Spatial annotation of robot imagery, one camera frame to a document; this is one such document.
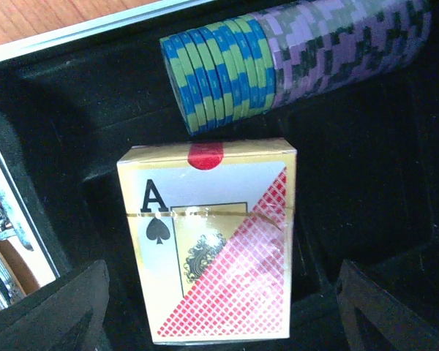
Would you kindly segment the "pink playing card deck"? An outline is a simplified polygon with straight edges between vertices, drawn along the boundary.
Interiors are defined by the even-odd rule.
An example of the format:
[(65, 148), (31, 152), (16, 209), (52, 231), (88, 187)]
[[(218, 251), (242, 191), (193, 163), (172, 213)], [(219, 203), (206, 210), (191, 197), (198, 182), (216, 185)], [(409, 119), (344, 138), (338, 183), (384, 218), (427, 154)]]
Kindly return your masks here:
[(296, 149), (135, 146), (117, 164), (155, 344), (290, 334)]

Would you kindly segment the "blue green chip stack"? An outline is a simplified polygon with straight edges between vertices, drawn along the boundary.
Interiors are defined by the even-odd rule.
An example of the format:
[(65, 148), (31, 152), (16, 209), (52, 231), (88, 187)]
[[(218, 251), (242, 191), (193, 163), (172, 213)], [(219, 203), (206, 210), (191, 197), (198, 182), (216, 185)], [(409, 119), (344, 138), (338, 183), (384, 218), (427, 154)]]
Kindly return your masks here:
[(265, 31), (251, 15), (163, 37), (160, 49), (190, 135), (272, 108), (277, 74)]

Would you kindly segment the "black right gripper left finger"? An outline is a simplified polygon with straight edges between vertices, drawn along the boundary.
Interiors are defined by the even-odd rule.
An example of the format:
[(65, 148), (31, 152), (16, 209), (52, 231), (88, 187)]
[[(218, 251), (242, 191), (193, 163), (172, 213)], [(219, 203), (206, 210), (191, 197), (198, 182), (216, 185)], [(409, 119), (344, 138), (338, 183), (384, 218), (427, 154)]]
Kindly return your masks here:
[(95, 350), (108, 288), (107, 265), (97, 260), (0, 311), (0, 350)]

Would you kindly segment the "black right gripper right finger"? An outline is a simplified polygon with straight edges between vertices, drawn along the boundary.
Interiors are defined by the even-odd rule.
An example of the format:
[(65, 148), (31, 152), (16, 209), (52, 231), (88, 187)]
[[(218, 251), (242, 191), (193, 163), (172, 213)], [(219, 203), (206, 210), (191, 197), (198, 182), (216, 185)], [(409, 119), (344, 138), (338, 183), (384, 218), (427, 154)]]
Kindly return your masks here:
[(351, 350), (439, 350), (439, 291), (419, 276), (394, 280), (344, 260), (336, 297)]

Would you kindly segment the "purple poker chip stack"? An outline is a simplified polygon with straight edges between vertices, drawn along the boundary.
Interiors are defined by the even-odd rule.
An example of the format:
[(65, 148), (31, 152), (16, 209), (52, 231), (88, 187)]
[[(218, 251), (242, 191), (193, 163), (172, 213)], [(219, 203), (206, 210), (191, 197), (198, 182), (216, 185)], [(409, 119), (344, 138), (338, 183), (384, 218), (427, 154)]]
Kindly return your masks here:
[(248, 15), (274, 65), (274, 108), (409, 65), (426, 43), (428, 1), (294, 1)]

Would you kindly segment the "aluminium poker case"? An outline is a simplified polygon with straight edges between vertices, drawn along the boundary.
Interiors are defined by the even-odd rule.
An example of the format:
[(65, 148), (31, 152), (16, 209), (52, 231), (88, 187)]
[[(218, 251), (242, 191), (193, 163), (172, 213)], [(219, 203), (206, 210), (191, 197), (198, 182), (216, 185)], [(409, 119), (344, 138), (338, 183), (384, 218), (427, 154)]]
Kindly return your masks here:
[(160, 39), (270, 7), (217, 1), (0, 62), (0, 165), (52, 270), (104, 260), (101, 350), (154, 350), (116, 163), (133, 146), (282, 137), (297, 150), (290, 337), (229, 350), (346, 350), (346, 260), (439, 323), (439, 1), (395, 72), (190, 136)]

